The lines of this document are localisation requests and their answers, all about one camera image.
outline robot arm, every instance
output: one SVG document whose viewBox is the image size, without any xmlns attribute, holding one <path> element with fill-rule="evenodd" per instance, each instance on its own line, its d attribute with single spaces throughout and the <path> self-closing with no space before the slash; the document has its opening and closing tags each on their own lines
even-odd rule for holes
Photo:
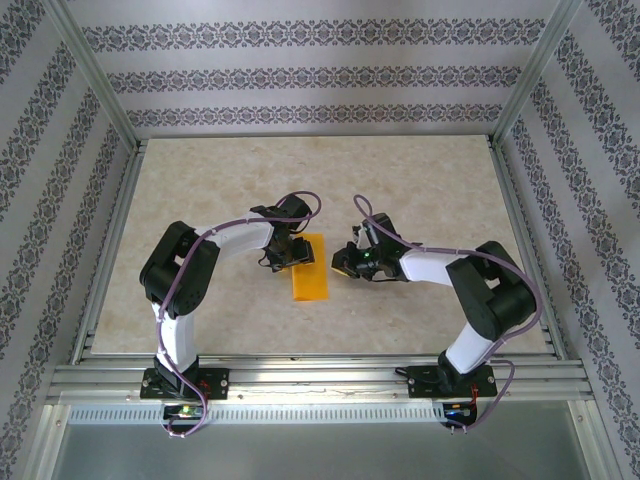
<svg viewBox="0 0 640 480">
<path fill-rule="evenodd" d="M 309 213 L 311 209 L 307 204 L 291 195 L 279 206 L 254 207 L 241 219 L 302 218 Z M 311 244 L 301 237 L 292 237 L 299 225 L 277 221 L 244 222 L 214 233 L 194 251 L 160 326 L 166 356 L 192 383 L 195 383 L 198 375 L 198 356 L 194 344 L 195 310 L 207 293 L 216 263 L 258 249 L 265 251 L 268 266 L 274 272 L 301 263 L 311 263 L 314 261 Z M 184 259 L 195 241 L 209 229 L 191 228 L 179 221 L 171 224 L 142 269 L 140 283 L 145 287 L 147 299 L 152 302 L 156 321 L 160 322 L 160 305 L 180 268 L 181 262 L 177 259 Z M 184 395 L 185 385 L 172 372 L 166 356 L 158 350 L 154 359 L 155 368 L 179 395 Z"/>
<path fill-rule="evenodd" d="M 386 214 L 379 213 L 373 219 L 396 233 Z M 354 241 L 333 257 L 332 268 L 339 273 L 377 281 L 374 277 L 383 272 L 391 280 L 426 281 L 455 289 L 467 323 L 438 359 L 443 394 L 456 390 L 466 377 L 473 375 L 502 335 L 535 311 L 534 296 L 522 279 L 499 265 L 477 257 L 410 249 L 376 230 L 367 220 L 353 227 L 353 233 Z M 477 250 L 515 265 L 497 242 L 487 242 Z"/>
</svg>

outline beige tabletop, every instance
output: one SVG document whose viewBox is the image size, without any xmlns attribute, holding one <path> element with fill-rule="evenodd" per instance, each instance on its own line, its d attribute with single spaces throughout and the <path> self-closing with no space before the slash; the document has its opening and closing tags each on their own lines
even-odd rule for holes
<svg viewBox="0 0 640 480">
<path fill-rule="evenodd" d="M 170 223 L 215 225 L 302 189 L 323 200 L 308 231 L 324 235 L 327 268 L 361 221 L 355 193 L 408 240 L 459 248 L 497 240 L 520 261 L 482 136 L 151 140 L 92 351 L 155 351 L 138 275 Z M 423 282 L 372 284 L 330 271 L 328 301 L 295 302 L 290 274 L 259 267 L 261 256 L 216 265 L 196 310 L 199 352 L 439 353 L 465 324 L 453 289 Z M 536 328 L 503 351 L 546 352 L 546 345 Z"/>
</svg>

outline yellow sponge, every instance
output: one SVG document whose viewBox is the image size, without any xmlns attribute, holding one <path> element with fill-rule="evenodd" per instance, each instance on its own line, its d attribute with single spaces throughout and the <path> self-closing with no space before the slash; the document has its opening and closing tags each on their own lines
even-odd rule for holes
<svg viewBox="0 0 640 480">
<path fill-rule="evenodd" d="M 293 299 L 296 302 L 328 300 L 327 266 L 324 257 L 324 237 L 321 233 L 301 233 L 313 248 L 315 261 L 291 268 Z"/>
</svg>

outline wall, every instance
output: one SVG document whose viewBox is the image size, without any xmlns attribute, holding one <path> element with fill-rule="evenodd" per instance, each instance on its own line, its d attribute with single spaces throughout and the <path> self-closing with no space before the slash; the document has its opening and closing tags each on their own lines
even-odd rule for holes
<svg viewBox="0 0 640 480">
<path fill-rule="evenodd" d="M 74 0 L 142 138 L 489 133 L 557 0 Z"/>
<path fill-rule="evenodd" d="M 129 152 L 42 6 L 0 2 L 0 479 L 68 361 Z"/>
<path fill-rule="evenodd" d="M 625 478 L 640 477 L 639 6 L 582 4 L 503 149 Z"/>
</svg>

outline damask stripe wallpaper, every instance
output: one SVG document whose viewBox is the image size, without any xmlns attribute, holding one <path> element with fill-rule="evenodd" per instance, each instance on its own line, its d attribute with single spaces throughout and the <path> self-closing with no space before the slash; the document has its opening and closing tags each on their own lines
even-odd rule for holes
<svg viewBox="0 0 640 480">
<path fill-rule="evenodd" d="M 69 5 L 141 137 L 489 133 L 556 0 Z"/>
<path fill-rule="evenodd" d="M 580 7 L 503 146 L 565 340 L 584 359 L 624 478 L 640 478 L 635 9 Z"/>
<path fill-rule="evenodd" d="M 68 359 L 130 152 L 40 4 L 3 2 L 0 15 L 0 479 L 10 479 L 21 478 L 53 367 Z"/>
</svg>

